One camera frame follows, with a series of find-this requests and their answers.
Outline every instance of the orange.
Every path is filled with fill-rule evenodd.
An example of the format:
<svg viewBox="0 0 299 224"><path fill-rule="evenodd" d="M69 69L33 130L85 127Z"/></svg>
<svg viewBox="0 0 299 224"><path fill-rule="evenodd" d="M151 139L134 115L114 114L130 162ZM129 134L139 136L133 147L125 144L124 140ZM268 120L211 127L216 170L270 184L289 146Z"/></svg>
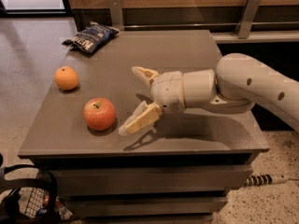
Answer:
<svg viewBox="0 0 299 224"><path fill-rule="evenodd" d="M65 91L73 90L78 85L78 74L69 66L58 68L54 74L57 86Z"/></svg>

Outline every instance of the floor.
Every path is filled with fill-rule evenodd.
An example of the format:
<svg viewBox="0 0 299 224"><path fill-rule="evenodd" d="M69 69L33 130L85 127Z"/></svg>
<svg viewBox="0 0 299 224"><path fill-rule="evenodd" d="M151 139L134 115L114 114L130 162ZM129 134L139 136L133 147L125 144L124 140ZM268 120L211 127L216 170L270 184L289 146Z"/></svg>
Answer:
<svg viewBox="0 0 299 224"><path fill-rule="evenodd" d="M30 163L17 156L76 32L72 18L0 20L0 153L5 166ZM270 151L252 164L254 174L299 178L299 134L263 131ZM299 181L231 191L213 224L299 223Z"/></svg>

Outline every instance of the gray tabletop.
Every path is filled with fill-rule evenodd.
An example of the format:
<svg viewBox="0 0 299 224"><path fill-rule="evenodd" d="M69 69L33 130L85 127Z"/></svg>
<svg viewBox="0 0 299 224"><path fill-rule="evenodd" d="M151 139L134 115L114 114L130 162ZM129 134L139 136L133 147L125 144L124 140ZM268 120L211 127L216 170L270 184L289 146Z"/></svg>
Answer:
<svg viewBox="0 0 299 224"><path fill-rule="evenodd" d="M159 73L190 72L214 68L221 54L209 31L120 32L88 58L69 51L62 65L78 71L80 86L63 92L50 90L21 147L21 158L102 157L238 153L267 150L269 146L251 112L240 115L212 114L189 109L163 115L154 126L130 136L118 128L150 91L133 75L135 65ZM83 119L85 104L105 97L115 106L117 121L104 132L89 129Z"/></svg>

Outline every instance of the white robotic arm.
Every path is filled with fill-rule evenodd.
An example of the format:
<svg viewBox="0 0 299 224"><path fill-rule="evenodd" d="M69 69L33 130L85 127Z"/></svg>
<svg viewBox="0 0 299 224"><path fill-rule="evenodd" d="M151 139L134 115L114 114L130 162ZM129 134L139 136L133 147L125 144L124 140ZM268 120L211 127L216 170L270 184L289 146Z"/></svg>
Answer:
<svg viewBox="0 0 299 224"><path fill-rule="evenodd" d="M264 63L243 54L222 57L213 70L159 75L142 67L134 74L149 88L153 103L140 104L119 128L119 134L135 133L158 120L163 113L203 108L213 113L243 113L258 104L299 132L299 83Z"/></svg>

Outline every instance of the black snack bag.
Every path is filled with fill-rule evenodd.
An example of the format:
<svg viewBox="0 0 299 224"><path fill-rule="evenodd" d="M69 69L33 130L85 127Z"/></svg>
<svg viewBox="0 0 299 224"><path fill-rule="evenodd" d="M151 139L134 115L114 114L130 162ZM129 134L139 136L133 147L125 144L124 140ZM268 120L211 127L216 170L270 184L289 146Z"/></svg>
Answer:
<svg viewBox="0 0 299 224"><path fill-rule="evenodd" d="M63 45L72 45L78 47L88 54L93 54L97 49L104 46L119 31L112 27L106 27L100 24L92 24L82 32L66 39Z"/></svg>

